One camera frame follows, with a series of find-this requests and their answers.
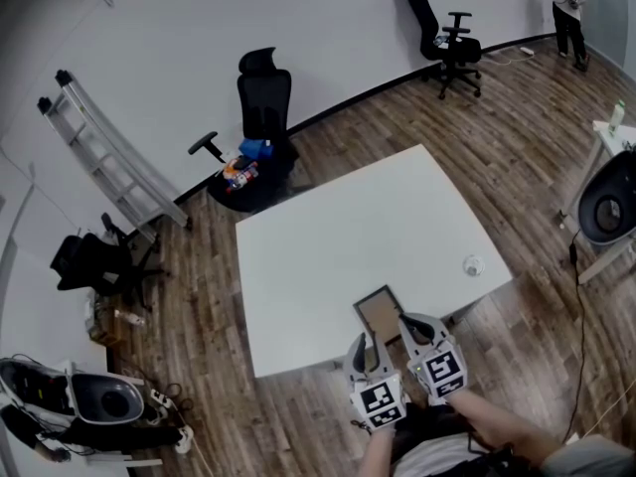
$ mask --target black frame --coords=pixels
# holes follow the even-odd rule
[[[354,304],[354,309],[356,310],[356,313],[358,314],[358,317],[362,320],[362,323],[365,326],[365,329],[367,330],[367,332],[370,335],[371,334],[375,334],[375,331],[371,328],[371,326],[369,325],[369,322],[367,321],[365,316],[362,314],[362,311],[360,310],[360,306],[362,304],[364,304],[365,302],[367,302],[369,299],[371,299],[371,298],[373,298],[373,297],[375,297],[377,295],[380,295],[383,292],[386,292],[389,295],[389,298],[391,299],[393,304],[396,306],[396,310],[397,310],[397,312],[399,314],[403,314],[403,312],[404,312],[404,310],[401,308],[401,304],[398,302],[398,299],[396,298],[396,296],[392,292],[391,288],[387,284],[385,284],[382,288],[377,289],[373,293],[370,293],[365,298],[363,298],[363,299],[359,300],[358,302],[356,302]],[[390,339],[389,341],[386,341],[385,345],[391,345],[391,344],[393,344],[395,341],[397,341],[400,338],[401,338],[401,336],[395,336],[394,338]]]

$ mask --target white desk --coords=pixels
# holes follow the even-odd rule
[[[346,354],[364,330],[354,302],[385,284],[405,311],[441,318],[512,278],[421,145],[238,223],[237,239],[257,377]]]
[[[636,128],[621,125],[618,129],[616,129],[615,135],[612,136],[607,130],[607,127],[607,122],[594,120],[592,128],[594,130],[596,140],[594,140],[592,149],[587,156],[587,160],[585,161],[585,165],[580,173],[578,183],[567,195],[565,202],[563,203],[563,207],[560,210],[560,214],[564,218],[565,224],[573,235],[578,231],[578,222],[571,216],[570,212],[587,186],[587,182],[591,178],[594,168],[600,160],[603,149],[607,150],[610,157],[614,157],[624,150],[623,142],[627,141],[631,145],[636,144]],[[625,238],[609,246],[597,261],[578,276],[578,282],[583,284],[589,281],[614,259],[620,256],[620,254],[629,247],[631,243],[632,237],[625,236]]]

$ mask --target wooden floor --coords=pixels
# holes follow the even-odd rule
[[[558,228],[557,212],[593,142],[592,120],[608,119],[622,98],[625,122],[636,124],[636,88],[597,56],[584,75],[557,57],[553,40],[530,47],[538,53],[528,62],[506,67],[482,62],[479,99],[458,84],[440,101],[435,81],[415,79],[298,133],[294,143],[301,159],[293,183],[322,184],[422,143],[515,277],[452,330],[466,356],[471,387],[563,437],[580,364],[581,308],[567,259],[570,235]],[[514,50],[503,55],[519,57]],[[504,62],[502,55],[491,58]],[[148,281],[154,312],[145,330],[134,331],[122,346],[121,356],[161,387],[183,385],[183,397],[195,402],[187,420],[214,475],[354,475],[367,436],[349,424],[339,371],[307,369],[254,379],[235,237],[242,216],[205,192],[184,208],[194,219],[194,232],[159,223],[161,260],[172,275]],[[582,239],[579,256],[583,267],[594,257]],[[636,378],[633,263],[626,252],[581,287],[587,363],[574,424],[580,434]],[[597,428],[633,448],[634,398],[636,389]],[[159,454],[165,465],[140,470],[141,476],[206,475],[195,450],[186,457],[170,448],[149,453]]]

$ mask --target black plastic chair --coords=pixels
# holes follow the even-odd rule
[[[578,224],[597,245],[610,245],[636,230],[634,152],[621,152],[589,181],[578,202]]]
[[[449,34],[447,40],[437,38],[439,23],[433,10],[430,8],[428,0],[408,0],[410,7],[415,13],[415,17],[421,27],[421,42],[419,50],[429,60],[442,60],[446,65],[445,79],[442,79],[443,86],[439,93],[440,99],[446,98],[446,89],[454,80],[461,80],[476,88],[475,96],[481,96],[481,87],[467,78],[466,75],[475,75],[477,80],[481,74],[476,69],[460,69],[457,64],[464,66],[466,63],[474,64],[481,60],[481,44],[476,39],[467,37],[459,38],[459,34],[470,34],[470,29],[460,28],[461,18],[471,17],[468,12],[449,12],[449,16],[454,16],[455,23],[452,27],[442,27],[443,32]],[[447,43],[448,48],[440,48],[438,45]]]
[[[291,96],[291,75],[277,69],[272,54],[275,48],[247,53],[240,59],[238,95],[242,108],[242,128],[246,139],[269,140],[273,146],[271,158],[258,161],[258,176],[243,188],[228,192],[223,175],[214,176],[208,183],[208,193],[229,209],[238,212],[258,212],[275,203],[285,193],[286,182],[298,158],[287,136],[287,109]],[[206,148],[224,162],[221,151],[212,143],[211,132],[188,153]]]
[[[137,293],[140,305],[148,310],[142,282],[150,275],[164,273],[164,270],[144,270],[153,247],[149,247],[138,264],[133,264],[132,253],[128,247],[129,238],[110,222],[108,216],[102,217],[106,229],[117,236],[118,245],[106,243],[93,234],[83,238],[69,236],[64,239],[51,268],[60,275],[58,289],[62,291],[90,287],[99,295],[110,297],[121,294],[126,305],[132,305],[132,292]],[[114,281],[105,278],[113,274]]]

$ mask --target chair headrest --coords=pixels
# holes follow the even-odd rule
[[[275,48],[264,48],[246,53],[238,62],[238,70],[244,75],[264,74],[276,71],[274,60],[271,57]]]

